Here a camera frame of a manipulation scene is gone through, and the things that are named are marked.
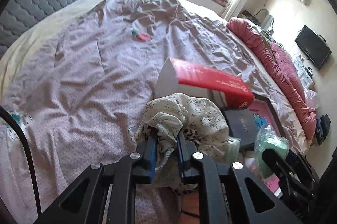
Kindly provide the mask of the cream floral cloth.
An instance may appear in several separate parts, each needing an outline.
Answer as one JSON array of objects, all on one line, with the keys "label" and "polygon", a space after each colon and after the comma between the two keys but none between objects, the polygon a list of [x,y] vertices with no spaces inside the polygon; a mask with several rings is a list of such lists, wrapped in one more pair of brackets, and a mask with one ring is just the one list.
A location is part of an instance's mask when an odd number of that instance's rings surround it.
[{"label": "cream floral cloth", "polygon": [[217,162],[225,162],[228,151],[229,126],[220,109],[207,98],[190,97],[182,93],[154,99],[144,108],[142,121],[130,135],[135,143],[148,138],[151,128],[157,129],[158,146],[153,185],[155,188],[192,190],[196,185],[184,185],[178,174],[177,136],[183,132],[197,150]]}]

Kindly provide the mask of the dark blue small box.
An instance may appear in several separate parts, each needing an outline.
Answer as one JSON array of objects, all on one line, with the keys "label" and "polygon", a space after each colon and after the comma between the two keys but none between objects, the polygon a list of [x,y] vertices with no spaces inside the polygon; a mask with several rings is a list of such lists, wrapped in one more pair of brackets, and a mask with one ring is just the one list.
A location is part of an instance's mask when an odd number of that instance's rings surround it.
[{"label": "dark blue small box", "polygon": [[230,137],[240,139],[241,150],[253,151],[259,129],[250,110],[222,109],[221,112],[229,126]]}]

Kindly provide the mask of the dark blue clothes pile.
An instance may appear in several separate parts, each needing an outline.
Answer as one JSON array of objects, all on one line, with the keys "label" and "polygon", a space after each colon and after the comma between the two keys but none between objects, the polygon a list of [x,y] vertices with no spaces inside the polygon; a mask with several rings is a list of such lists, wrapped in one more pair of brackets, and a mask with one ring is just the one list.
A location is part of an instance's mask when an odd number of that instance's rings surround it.
[{"label": "dark blue clothes pile", "polygon": [[327,138],[330,131],[331,120],[328,114],[322,115],[316,122],[315,137],[316,142],[320,146]]}]

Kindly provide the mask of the mauve patterned bed sheet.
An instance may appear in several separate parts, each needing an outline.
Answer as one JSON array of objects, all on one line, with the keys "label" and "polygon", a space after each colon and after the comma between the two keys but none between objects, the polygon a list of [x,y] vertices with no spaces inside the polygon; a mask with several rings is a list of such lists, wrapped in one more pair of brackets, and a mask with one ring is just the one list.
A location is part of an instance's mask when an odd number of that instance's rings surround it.
[{"label": "mauve patterned bed sheet", "polygon": [[43,208],[92,162],[134,151],[128,130],[140,124],[168,57],[241,77],[292,134],[286,96],[217,14],[182,0],[105,0],[40,45],[1,100],[33,120],[25,135]]}]

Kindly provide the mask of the red white cardboard box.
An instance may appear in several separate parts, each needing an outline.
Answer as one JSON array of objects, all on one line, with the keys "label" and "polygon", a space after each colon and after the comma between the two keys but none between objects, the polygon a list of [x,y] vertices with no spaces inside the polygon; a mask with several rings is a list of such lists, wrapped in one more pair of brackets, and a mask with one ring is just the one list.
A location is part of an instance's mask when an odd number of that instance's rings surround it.
[{"label": "red white cardboard box", "polygon": [[182,93],[207,98],[219,108],[246,109],[255,100],[241,78],[205,65],[168,58],[157,79],[154,96]]}]

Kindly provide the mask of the white drawer cabinet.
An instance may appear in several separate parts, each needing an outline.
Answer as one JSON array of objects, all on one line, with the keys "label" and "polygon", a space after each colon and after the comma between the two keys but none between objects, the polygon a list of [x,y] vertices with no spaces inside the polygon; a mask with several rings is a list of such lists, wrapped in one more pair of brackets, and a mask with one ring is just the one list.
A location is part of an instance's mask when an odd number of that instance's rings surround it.
[{"label": "white drawer cabinet", "polygon": [[292,60],[296,68],[300,82],[302,83],[302,86],[306,89],[314,90],[315,83],[312,78],[313,77],[312,69],[304,65],[304,61],[303,59],[300,58],[299,55],[295,55],[292,58]]}]

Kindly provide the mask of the pink red quilt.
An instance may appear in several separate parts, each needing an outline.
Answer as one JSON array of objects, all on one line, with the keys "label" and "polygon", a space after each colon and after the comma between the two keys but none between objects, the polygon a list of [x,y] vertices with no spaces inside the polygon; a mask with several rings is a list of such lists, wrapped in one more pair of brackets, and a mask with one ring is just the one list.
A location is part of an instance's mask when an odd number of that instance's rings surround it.
[{"label": "pink red quilt", "polygon": [[312,140],[316,129],[316,110],[306,102],[304,89],[291,57],[276,43],[266,40],[248,20],[231,18],[227,28],[261,61],[290,102],[306,139]]}]

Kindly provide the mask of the black flat television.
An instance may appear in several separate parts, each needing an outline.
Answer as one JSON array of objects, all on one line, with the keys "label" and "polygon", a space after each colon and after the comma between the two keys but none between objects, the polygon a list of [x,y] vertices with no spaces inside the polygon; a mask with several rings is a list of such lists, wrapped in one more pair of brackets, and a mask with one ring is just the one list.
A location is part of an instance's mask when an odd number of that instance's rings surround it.
[{"label": "black flat television", "polygon": [[326,41],[306,25],[296,37],[295,43],[318,70],[329,61],[332,54]]}]

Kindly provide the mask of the pink tray with dark frame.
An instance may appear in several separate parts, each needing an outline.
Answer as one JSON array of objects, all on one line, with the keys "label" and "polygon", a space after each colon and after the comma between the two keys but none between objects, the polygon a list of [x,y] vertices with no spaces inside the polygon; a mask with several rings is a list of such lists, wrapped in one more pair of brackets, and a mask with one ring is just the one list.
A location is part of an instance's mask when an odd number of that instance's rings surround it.
[{"label": "pink tray with dark frame", "polygon": [[277,112],[274,110],[270,100],[261,95],[254,95],[255,100],[249,106],[258,129],[263,125],[271,125],[278,136],[286,137]]}]

